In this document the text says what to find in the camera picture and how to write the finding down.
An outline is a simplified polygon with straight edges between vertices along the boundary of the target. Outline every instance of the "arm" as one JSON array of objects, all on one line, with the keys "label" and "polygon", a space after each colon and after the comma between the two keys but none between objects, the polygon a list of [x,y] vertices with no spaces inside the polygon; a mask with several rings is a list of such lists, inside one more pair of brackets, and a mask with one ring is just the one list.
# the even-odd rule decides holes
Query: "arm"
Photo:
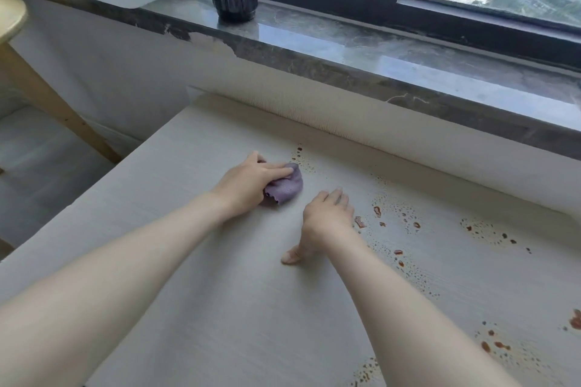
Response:
[{"label": "arm", "polygon": [[518,387],[427,298],[384,264],[352,229],[349,197],[321,192],[304,211],[300,243],[282,262],[324,252],[345,283],[382,373],[395,386]]},{"label": "arm", "polygon": [[36,282],[0,306],[6,387],[79,387],[139,321],[204,237],[263,199],[284,164],[252,153],[214,189]]}]

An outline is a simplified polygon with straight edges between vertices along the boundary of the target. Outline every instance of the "black window frame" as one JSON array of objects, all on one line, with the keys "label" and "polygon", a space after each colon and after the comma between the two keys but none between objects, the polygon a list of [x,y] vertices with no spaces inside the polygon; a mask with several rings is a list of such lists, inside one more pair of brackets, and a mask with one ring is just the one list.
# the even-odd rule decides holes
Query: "black window frame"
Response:
[{"label": "black window frame", "polygon": [[581,28],[567,24],[440,0],[272,1],[581,71]]}]

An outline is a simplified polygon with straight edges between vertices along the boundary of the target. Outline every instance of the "stool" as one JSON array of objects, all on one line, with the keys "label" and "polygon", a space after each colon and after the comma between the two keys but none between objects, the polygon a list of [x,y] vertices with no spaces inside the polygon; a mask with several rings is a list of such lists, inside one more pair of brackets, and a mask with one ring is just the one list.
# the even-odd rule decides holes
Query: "stool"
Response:
[{"label": "stool", "polygon": [[119,163],[121,156],[8,43],[22,29],[27,18],[23,0],[0,0],[0,67],[33,105],[47,112],[112,163]]}]

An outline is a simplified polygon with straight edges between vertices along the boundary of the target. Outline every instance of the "gray marble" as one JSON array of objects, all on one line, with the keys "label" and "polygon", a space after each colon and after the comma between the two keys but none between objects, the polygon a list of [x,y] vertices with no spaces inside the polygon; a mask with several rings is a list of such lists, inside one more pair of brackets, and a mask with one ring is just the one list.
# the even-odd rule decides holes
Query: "gray marble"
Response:
[{"label": "gray marble", "polygon": [[225,24],[211,0],[123,9],[53,0],[160,34],[221,40],[237,57],[581,160],[581,74],[558,73],[261,2]]}]

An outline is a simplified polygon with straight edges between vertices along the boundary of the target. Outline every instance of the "purple cloth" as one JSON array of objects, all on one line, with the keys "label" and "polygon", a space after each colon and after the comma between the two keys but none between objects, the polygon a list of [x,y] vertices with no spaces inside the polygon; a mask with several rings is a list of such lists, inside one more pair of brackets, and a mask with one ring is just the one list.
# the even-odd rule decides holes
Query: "purple cloth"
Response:
[{"label": "purple cloth", "polygon": [[279,205],[293,199],[303,189],[303,175],[300,173],[299,165],[291,162],[285,167],[292,167],[293,172],[290,176],[276,179],[264,189],[264,194],[272,197]]}]

